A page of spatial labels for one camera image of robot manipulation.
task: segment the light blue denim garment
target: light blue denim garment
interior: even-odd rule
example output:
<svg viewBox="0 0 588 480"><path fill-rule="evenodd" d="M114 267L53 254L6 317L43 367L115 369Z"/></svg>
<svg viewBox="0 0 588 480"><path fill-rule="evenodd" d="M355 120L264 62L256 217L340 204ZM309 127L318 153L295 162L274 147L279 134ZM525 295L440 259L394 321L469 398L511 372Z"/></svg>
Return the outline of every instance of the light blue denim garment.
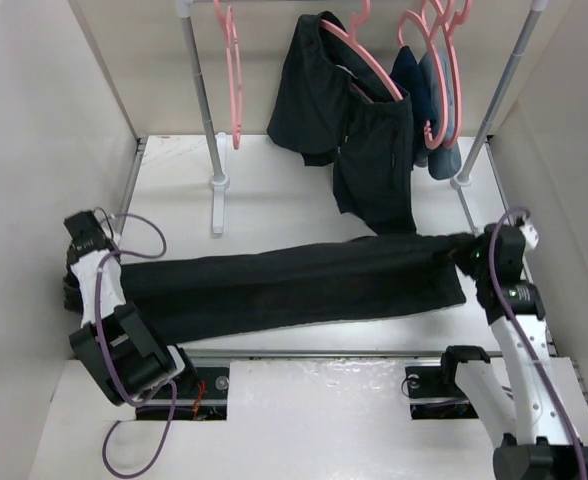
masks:
<svg viewBox="0 0 588 480"><path fill-rule="evenodd" d="M443 65L443 74L445 76L445 84L447 91L447 105L448 105L448 121L447 129L445 130L445 137L443 141L448 141L454 135L454 94L450 86L450 62L445 51L439 49L438 56ZM432 98L432 107L436 112L436 125L432 126L432 132L436 135L440 127L440 119L443 118L443 111L441 109L441 93L438 86L438 74L436 65L432 60L432 57L425 54L419 63L423 76L430 90L430 96ZM427 158L417 160L415 165L419 167L428 166L430 175L435 180L446 180L452 178L461 168L461 151L458 148L458 143L452 148L445 148L443 145L439 146L436 150L426 152Z"/></svg>

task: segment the clothing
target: clothing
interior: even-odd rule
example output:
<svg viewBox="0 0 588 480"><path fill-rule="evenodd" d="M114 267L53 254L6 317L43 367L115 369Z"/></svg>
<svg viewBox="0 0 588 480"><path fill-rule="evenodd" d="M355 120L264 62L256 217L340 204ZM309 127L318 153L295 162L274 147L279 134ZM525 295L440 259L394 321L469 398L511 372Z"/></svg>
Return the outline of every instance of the clothing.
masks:
<svg viewBox="0 0 588 480"><path fill-rule="evenodd" d="M451 71L450 62L447 54L443 50L438 50L438 55L443 66L443 75L445 76L446 94L447 94L447 110L448 120L447 129L445 130L445 137L443 141L449 141L454 136L454 94L450 85ZM443 118L443 112L440 104L440 87L438 83L438 70L432 57L425 54L419 64L423 75L430 88L430 96L432 98L432 106L436 111L436 123L432 124L432 132L436 134L438 132L441 119ZM452 148L445 148L443 145L439 146L436 150L427 153L427 162L424 160L424 156L419 154L419 160L416 162L418 166L428 165L430 175L435 180L445 180L452 178L461 168L461 151L458 147L458 143L454 144Z"/></svg>
<svg viewBox="0 0 588 480"><path fill-rule="evenodd" d="M168 344L337 320L397 317L465 302L454 261L471 234L365 237L260 253L122 266L125 298ZM82 309L66 281L68 309Z"/></svg>
<svg viewBox="0 0 588 480"><path fill-rule="evenodd" d="M298 20L267 133L307 166L334 163L341 213L376 233L413 233L409 95L393 101L363 59L321 28L323 19L343 28L330 12Z"/></svg>
<svg viewBox="0 0 588 480"><path fill-rule="evenodd" d="M405 46L399 50L390 77L410 94L414 114L414 162L420 162L428 154L423 127L428 121L434 125L437 117L423 71L410 47Z"/></svg>

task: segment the gray metal pole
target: gray metal pole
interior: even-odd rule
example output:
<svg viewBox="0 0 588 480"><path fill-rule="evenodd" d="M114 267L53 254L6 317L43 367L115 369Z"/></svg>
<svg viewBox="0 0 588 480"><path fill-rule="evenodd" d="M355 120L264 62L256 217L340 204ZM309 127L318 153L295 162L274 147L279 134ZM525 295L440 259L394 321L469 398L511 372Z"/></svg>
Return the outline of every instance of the gray metal pole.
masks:
<svg viewBox="0 0 588 480"><path fill-rule="evenodd" d="M472 149L470 150L470 153L465 160L465 165L463 165L463 168L459 174L452 179L451 183L454 188L460 188L461 186L469 185L470 183L470 172L472 171L472 168L476 163L476 159L478 158L478 154L480 153L481 148L485 143L485 138L487 137L487 134L492 127L492 122L494 122L496 112L501 106L501 102L503 101L505 93L510 86L510 82L514 77L514 73L516 72L518 64L521 61L521 57L523 56L527 42L529 42L530 37L532 36L532 32L534 31L534 27L536 26L541 13L542 10L530 10L529 15L527 16L527 20L525 20L525 24L523 25L523 29L521 30L521 34L519 35L518 40L516 41L512 55L510 56L507 65L505 66L505 70L503 71L501 80L498 82L498 86L496 87L496 91L494 92L494 96L490 102L490 106L485 113L483 123L481 123L478 133L476 134Z"/></svg>
<svg viewBox="0 0 588 480"><path fill-rule="evenodd" d="M194 28L192 27L192 17L182 17L181 24L183 25L185 43L190 53L190 64L192 66L194 86L196 87L196 96L198 97L198 106L201 110L205 139L207 140L207 148L210 151L212 169L214 170L214 178L212 180L214 182L222 183L227 180L227 176L221 168L221 158L219 157L218 147L216 145L214 124L212 123L212 116L210 115L210 106L207 101L207 93L205 92L205 81L203 80L201 62L199 61L198 49L196 48L196 37L194 36Z"/></svg>

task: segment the garment rack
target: garment rack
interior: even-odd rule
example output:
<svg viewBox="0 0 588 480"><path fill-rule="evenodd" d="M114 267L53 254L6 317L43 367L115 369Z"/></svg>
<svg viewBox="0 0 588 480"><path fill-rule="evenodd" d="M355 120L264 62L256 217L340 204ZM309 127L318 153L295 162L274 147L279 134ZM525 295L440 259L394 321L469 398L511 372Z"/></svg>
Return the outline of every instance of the garment rack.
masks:
<svg viewBox="0 0 588 480"><path fill-rule="evenodd" d="M210 160L212 162L213 176L211 179L211 186L213 190L212 199L212 234L214 236L220 236L223 234L225 229L225 191L229 186L229 177L226 173L226 160L227 160L227 135L225 133L215 133L214 124L210 114L210 107L207 100L207 92L205 89L205 81L203 79L203 73L201 71L201 64L198 55L198 47L196 45L196 37L194 35L194 28L192 25L191 10L194 3L211 3L212 0L176 0L176 11L181 20L183 27L183 34L185 37L185 43L190 56L190 67L192 70L192 77L194 80L194 86L196 88L196 95L198 98L199 110L201 112L201 118L203 121L203 130L205 132L205 139L207 141L207 148L210 154ZM236 1L251 1L251 2L266 2L266 1L303 1L303 0L236 0ZM472 215L465 200L463 193L463 187L471 185L470 173L476 163L478 155L485 143L485 139L492 123L496 117L496 113L501 106L505 93L509 89L509 86L514 77L520 60L523 56L523 52L532 36L532 32L536 27L536 24L547 7L549 0L532 0L530 6L530 12L525 20L521 33L518 37L516 45L510 55L510 58L505 66L501 79L496 87L490 105L485 113L485 117L478 129L474 144L470 150L465 164L461 171L451 180L451 185L458 191L459 199L463 209L465 210L465 216L467 217L468 223L472 231L476 231ZM128 182L128 189L133 190L135 182ZM125 196L131 198L132 192L125 192Z"/></svg>

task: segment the white wall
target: white wall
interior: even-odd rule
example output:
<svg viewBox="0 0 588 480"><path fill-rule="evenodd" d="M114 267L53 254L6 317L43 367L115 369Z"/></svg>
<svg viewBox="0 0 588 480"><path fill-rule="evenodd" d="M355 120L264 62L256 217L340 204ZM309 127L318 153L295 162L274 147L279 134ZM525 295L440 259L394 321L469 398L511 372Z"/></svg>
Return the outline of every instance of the white wall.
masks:
<svg viewBox="0 0 588 480"><path fill-rule="evenodd" d="M139 135L201 132L186 47L174 0L70 0L96 39L125 109ZM524 55L497 125L518 95L572 0L554 0ZM390 67L398 51L402 12L417 0L373 0L359 39ZM527 16L530 0L476 0L456 32L464 98L464 132L476 133ZM245 91L244 130L264 133L274 107L283 60L299 15L331 10L349 25L358 0L233 1ZM214 125L230 129L223 33L211 2L194 8L194 28ZM406 40L421 55L422 39L408 27Z"/></svg>
<svg viewBox="0 0 588 480"><path fill-rule="evenodd" d="M511 204L533 210L530 265L560 352L588 388L588 0L574 0L492 142Z"/></svg>
<svg viewBox="0 0 588 480"><path fill-rule="evenodd" d="M0 1L0 480L27 478L78 319L63 217L117 208L135 141L66 0Z"/></svg>

